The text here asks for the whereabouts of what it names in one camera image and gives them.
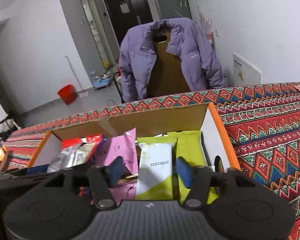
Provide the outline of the white and lime snack packet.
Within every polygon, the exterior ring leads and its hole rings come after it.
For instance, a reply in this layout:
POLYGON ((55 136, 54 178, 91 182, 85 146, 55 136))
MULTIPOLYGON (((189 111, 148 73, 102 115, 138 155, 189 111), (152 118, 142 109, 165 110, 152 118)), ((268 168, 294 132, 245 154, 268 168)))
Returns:
POLYGON ((175 141, 139 143, 141 148, 136 200, 172 200, 172 150, 175 141))

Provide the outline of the red snack packet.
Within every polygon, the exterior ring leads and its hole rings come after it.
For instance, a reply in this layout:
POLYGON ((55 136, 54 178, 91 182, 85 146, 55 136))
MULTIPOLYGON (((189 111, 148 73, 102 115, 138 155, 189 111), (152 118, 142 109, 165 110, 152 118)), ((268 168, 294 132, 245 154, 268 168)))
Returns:
POLYGON ((47 173, 84 163, 94 165, 97 150, 105 142, 106 136, 104 134, 63 140, 61 150, 56 153, 47 167, 47 173))

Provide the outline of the pink snack packet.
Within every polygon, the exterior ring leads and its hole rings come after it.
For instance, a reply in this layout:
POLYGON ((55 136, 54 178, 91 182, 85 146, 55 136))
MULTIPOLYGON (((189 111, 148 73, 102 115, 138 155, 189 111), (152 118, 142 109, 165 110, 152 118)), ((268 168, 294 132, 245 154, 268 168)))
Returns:
POLYGON ((117 157, 122 157, 126 171, 138 174, 138 156, 136 152, 136 128, 126 131, 123 135, 108 138, 97 147, 95 166, 108 166, 117 157))

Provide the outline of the cardboard box with orange rim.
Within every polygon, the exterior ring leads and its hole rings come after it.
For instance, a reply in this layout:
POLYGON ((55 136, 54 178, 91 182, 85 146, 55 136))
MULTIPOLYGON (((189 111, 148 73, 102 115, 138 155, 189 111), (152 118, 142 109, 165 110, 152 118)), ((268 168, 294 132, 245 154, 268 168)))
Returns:
POLYGON ((48 164, 61 150, 62 140, 94 134, 105 134, 111 138, 133 128, 136 129, 137 137, 200 130, 204 138, 205 160, 209 166, 213 166, 215 157, 219 156, 224 168, 240 168, 232 143, 213 103, 121 114, 55 129, 47 133, 28 166, 48 164))

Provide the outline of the black folding chair with items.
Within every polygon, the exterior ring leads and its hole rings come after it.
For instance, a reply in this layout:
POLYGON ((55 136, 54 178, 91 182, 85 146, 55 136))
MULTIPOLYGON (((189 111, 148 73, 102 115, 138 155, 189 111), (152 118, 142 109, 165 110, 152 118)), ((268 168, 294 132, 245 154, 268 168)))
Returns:
POLYGON ((13 132, 24 127, 19 120, 19 115, 13 109, 8 111, 7 116, 1 120, 0 125, 0 138, 2 141, 6 141, 13 132))

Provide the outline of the colourful patterned tablecloth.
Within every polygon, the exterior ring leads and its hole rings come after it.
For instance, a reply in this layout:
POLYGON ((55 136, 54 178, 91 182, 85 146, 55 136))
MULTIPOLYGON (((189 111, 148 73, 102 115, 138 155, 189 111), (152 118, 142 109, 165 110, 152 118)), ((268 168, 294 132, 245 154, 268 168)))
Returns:
POLYGON ((77 113, 16 131, 5 142, 8 167, 30 163, 47 132, 110 116, 211 102, 228 133, 242 171, 289 201, 296 221, 289 239, 300 239, 300 92, 296 83, 273 83, 158 98, 77 113))

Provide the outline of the white mop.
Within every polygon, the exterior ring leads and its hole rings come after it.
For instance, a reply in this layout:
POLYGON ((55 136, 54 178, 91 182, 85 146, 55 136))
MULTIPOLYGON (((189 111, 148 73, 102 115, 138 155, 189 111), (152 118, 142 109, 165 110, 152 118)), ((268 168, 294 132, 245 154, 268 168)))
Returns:
POLYGON ((86 89, 83 89, 83 86, 82 86, 82 84, 81 84, 81 82, 80 82, 80 80, 79 80, 79 78, 78 78, 78 76, 77 76, 77 74, 76 74, 73 66, 72 66, 72 63, 71 63, 69 57, 65 55, 65 58, 68 61, 69 67, 70 67, 70 69, 71 69, 71 71, 72 71, 72 73, 73 73, 73 75, 74 75, 74 77, 75 77, 75 79, 76 79, 79 87, 80 87, 80 91, 78 92, 79 97, 82 98, 82 97, 88 96, 88 91, 86 89))

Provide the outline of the red plastic bucket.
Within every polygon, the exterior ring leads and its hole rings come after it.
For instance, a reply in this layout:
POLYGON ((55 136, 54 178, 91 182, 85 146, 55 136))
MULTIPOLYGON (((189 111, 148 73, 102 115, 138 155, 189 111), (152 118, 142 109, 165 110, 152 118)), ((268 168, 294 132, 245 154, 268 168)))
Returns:
POLYGON ((66 85, 57 94, 66 105, 72 104, 77 99, 76 88, 73 85, 66 85))

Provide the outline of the blue low cart with items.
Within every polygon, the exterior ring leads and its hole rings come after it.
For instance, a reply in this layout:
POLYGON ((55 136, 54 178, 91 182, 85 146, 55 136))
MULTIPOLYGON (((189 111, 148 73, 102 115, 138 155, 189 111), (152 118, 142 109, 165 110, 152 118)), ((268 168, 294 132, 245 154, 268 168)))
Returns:
POLYGON ((90 76, 92 77, 92 84, 94 90, 109 87, 113 77, 110 70, 101 76, 97 76, 96 71, 94 70, 90 73, 90 76))

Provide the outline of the brown wooden chair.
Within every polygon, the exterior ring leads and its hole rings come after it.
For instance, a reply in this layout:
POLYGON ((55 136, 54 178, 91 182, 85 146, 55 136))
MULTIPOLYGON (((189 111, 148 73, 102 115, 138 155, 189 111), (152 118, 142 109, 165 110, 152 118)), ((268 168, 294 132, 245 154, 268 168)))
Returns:
POLYGON ((152 44, 157 59, 147 86, 148 98, 191 91, 181 70, 181 58, 166 51, 170 37, 169 27, 153 31, 152 44))

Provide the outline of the purple puffer jacket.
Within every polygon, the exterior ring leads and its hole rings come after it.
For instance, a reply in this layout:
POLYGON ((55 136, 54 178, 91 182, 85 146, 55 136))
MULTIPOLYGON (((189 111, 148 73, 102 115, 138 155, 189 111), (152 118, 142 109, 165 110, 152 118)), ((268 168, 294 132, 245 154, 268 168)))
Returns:
POLYGON ((225 85, 210 41, 186 17, 130 28, 121 42, 119 69, 124 102, 225 85))

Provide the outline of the dark entrance door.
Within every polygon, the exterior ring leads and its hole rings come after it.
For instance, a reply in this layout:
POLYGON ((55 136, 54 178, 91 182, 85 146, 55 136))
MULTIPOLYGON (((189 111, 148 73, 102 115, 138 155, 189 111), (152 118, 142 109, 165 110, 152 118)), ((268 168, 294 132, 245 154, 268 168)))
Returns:
POLYGON ((118 44, 126 32, 136 26, 153 22, 147 0, 104 0, 118 44))

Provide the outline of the white wall panel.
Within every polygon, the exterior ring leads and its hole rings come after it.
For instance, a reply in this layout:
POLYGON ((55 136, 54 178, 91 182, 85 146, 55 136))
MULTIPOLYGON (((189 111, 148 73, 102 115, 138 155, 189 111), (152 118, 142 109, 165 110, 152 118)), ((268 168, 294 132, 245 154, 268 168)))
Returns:
POLYGON ((262 72, 248 61, 233 53, 233 84, 234 86, 259 85, 262 72))

